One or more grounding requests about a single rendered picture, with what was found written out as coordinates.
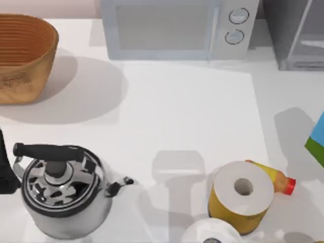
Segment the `pale microwave oven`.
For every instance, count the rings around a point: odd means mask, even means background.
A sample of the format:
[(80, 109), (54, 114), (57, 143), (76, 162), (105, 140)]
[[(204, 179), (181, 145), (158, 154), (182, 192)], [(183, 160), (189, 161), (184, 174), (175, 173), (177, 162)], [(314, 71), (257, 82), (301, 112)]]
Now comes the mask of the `pale microwave oven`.
[[(259, 0), (100, 0), (108, 57), (112, 60), (236, 60), (245, 57)], [(243, 24), (229, 21), (245, 8)], [(225, 41), (239, 29), (244, 40)]]

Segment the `yellow wrapped paper roll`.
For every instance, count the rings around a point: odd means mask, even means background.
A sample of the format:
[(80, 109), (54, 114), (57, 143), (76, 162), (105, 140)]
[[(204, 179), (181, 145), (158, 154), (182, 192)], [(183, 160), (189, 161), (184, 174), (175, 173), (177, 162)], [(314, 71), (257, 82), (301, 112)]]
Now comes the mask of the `yellow wrapped paper roll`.
[(208, 213), (244, 236), (259, 226), (273, 198), (274, 186), (265, 171), (252, 163), (233, 161), (213, 176)]

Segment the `microwave knob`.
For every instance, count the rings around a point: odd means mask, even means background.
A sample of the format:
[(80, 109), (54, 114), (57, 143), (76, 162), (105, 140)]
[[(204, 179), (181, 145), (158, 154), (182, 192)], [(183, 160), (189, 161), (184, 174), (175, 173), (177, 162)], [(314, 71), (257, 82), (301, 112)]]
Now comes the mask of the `microwave knob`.
[(249, 12), (245, 8), (232, 10), (229, 14), (229, 21), (233, 24), (243, 24), (249, 18)]
[(243, 31), (239, 29), (235, 29), (233, 31), (227, 32), (225, 35), (225, 41), (229, 45), (237, 45), (241, 43), (245, 38), (245, 34)]

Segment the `white paper roll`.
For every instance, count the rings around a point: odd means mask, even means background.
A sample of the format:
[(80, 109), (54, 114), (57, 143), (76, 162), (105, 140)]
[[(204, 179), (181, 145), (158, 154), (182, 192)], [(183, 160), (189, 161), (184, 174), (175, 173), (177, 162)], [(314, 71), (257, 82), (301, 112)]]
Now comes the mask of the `white paper roll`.
[(183, 233), (181, 243), (244, 243), (244, 241), (229, 223), (216, 218), (207, 218), (191, 224)]

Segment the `yellow bottle with red cap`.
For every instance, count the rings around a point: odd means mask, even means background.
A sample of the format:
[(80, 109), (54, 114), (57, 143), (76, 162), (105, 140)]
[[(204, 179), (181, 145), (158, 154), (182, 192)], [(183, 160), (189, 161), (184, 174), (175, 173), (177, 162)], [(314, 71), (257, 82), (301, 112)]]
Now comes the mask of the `yellow bottle with red cap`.
[(252, 160), (245, 160), (245, 162), (252, 163), (261, 169), (270, 177), (275, 193), (282, 193), (285, 195), (291, 195), (296, 186), (296, 179), (287, 177), (282, 171), (265, 166)]

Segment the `brown woven basket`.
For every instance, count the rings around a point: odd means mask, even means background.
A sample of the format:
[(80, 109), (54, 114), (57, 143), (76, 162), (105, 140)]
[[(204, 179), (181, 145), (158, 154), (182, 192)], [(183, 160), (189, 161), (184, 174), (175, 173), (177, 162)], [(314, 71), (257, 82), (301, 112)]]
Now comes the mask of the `brown woven basket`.
[(34, 102), (49, 79), (59, 34), (34, 16), (0, 13), (0, 105)]

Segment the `blue and green carton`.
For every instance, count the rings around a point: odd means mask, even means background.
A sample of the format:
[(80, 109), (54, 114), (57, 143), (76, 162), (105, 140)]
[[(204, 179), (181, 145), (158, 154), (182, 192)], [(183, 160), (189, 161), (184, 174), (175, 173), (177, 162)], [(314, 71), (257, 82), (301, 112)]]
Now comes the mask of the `blue and green carton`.
[(324, 111), (309, 135), (305, 148), (324, 168)]

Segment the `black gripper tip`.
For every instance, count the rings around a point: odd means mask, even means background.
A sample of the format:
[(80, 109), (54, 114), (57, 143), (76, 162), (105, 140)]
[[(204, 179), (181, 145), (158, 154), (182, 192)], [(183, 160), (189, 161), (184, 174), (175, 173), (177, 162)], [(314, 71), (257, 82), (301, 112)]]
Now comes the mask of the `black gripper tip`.
[(3, 132), (0, 129), (0, 195), (14, 194), (21, 188), (21, 182), (8, 160)]

